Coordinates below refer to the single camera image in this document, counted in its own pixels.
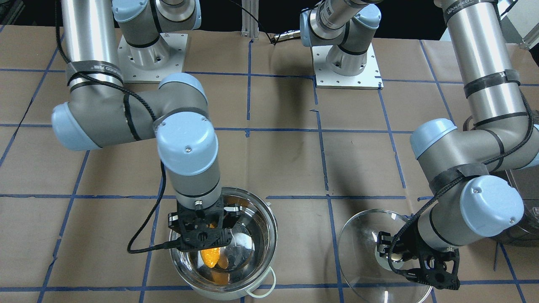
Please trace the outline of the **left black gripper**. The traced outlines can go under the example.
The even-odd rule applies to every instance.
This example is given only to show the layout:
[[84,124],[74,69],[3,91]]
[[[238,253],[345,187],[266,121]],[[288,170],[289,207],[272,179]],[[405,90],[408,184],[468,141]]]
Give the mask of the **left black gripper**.
[[[419,266],[409,270],[398,270],[392,266],[392,271],[411,282],[427,284],[439,290],[457,291],[460,288],[458,269],[460,253],[458,249],[441,252],[431,248],[420,237],[415,229],[407,229],[403,235],[394,237],[393,253],[401,254],[403,261],[418,260]],[[389,248],[393,236],[389,232],[379,231],[376,240],[376,257],[379,261],[389,260]]]

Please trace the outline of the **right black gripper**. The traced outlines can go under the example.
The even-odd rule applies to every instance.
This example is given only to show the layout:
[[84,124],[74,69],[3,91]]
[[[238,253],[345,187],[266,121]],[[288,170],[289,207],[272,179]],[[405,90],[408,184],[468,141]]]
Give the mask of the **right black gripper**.
[[177,211],[168,214],[168,227],[177,234],[176,239],[169,240],[168,248],[190,253],[227,246],[240,216],[241,206],[224,205],[223,198],[206,209],[198,202],[193,210],[178,203]]

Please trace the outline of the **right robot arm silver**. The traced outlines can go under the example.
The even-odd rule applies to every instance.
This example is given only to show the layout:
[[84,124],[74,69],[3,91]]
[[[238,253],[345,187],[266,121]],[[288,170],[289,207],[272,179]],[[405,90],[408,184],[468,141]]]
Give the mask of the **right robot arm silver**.
[[131,254],[160,249],[182,252],[227,246],[241,207],[224,205],[218,165],[218,138],[208,98],[192,75],[175,72],[158,78],[156,90],[135,93],[125,87],[114,24],[123,31],[131,66],[148,71],[171,64],[164,33],[200,26],[198,0],[58,0],[65,35],[56,44],[66,63],[71,99],[53,109],[56,138],[70,150],[156,139],[162,186],[175,190],[177,211],[168,227],[178,238],[144,249],[128,243]]

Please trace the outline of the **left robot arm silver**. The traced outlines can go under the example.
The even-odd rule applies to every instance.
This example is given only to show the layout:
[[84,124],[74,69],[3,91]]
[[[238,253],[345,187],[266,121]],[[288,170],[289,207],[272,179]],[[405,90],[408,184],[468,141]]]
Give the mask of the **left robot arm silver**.
[[538,165],[538,125],[510,61],[496,0],[436,0],[450,31],[474,126],[463,131],[449,119],[420,125],[411,148],[433,193],[397,232],[360,222],[339,236],[341,271],[373,277],[380,270],[437,289],[457,290],[459,249],[496,236],[520,222],[523,199],[493,172]]

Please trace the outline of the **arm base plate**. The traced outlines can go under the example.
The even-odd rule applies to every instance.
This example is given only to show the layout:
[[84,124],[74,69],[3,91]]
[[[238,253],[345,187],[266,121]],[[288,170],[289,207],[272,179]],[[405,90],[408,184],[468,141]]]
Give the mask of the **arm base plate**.
[[135,48],[122,36],[117,52],[123,82],[158,84],[168,75],[182,72],[188,42],[186,33],[162,33],[156,44]]
[[372,43],[358,56],[338,46],[314,46],[312,65],[318,88],[377,90],[384,87]]

